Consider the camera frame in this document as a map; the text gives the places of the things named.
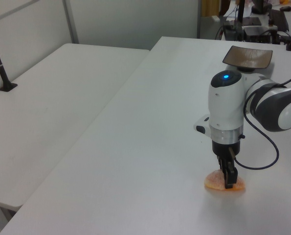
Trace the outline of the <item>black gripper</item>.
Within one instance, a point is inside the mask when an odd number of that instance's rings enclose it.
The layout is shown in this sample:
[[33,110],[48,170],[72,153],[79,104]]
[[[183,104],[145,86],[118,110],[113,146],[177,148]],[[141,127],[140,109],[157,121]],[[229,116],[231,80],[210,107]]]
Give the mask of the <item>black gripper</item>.
[[238,170],[234,166],[233,157],[229,149],[231,148],[234,155],[237,156],[240,152],[240,146],[240,141],[233,144],[220,144],[212,141],[212,151],[217,156],[220,170],[224,174],[224,187],[226,189],[233,188],[238,178]]

